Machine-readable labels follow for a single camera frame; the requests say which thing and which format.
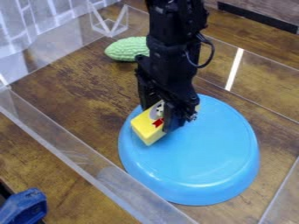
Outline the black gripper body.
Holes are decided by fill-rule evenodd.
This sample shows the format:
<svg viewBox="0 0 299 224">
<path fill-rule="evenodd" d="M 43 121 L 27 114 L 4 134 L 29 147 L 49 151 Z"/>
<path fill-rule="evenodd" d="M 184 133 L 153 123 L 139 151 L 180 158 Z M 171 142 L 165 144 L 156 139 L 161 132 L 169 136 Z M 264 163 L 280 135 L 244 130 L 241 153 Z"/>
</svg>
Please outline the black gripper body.
<svg viewBox="0 0 299 224">
<path fill-rule="evenodd" d="M 192 78 L 197 72 L 196 62 L 201 44 L 195 40 L 184 43 L 164 43 L 153 37 L 145 38 L 149 55 L 137 55 L 136 78 L 141 77 L 156 84 L 156 93 L 164 102 L 183 102 L 191 121 L 200 104 L 192 87 Z"/>
</svg>

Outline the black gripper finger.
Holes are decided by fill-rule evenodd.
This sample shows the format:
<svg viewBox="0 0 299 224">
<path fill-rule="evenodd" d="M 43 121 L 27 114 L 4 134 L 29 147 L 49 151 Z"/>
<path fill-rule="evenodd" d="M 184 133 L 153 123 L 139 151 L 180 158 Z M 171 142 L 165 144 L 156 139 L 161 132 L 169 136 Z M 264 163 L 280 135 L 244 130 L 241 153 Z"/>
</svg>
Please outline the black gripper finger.
<svg viewBox="0 0 299 224">
<path fill-rule="evenodd" d="M 156 84 L 141 77 L 137 78 L 137 93 L 143 110 L 149 109 L 160 101 Z"/>
<path fill-rule="evenodd" d="M 181 101 L 167 101 L 163 105 L 163 131 L 165 133 L 173 132 L 184 125 L 187 118 L 185 104 Z"/>
</svg>

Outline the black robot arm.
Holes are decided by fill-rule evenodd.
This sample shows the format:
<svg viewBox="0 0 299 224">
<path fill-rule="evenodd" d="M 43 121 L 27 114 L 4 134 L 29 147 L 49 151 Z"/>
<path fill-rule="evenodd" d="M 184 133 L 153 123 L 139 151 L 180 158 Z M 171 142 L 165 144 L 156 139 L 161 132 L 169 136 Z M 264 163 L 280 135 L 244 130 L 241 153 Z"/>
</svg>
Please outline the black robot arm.
<svg viewBox="0 0 299 224">
<path fill-rule="evenodd" d="M 143 109 L 163 102 L 163 131 L 172 132 L 195 119 L 200 98 L 192 87 L 208 12 L 203 0 L 145 0 L 149 13 L 147 56 L 135 57 L 137 92 Z"/>
</svg>

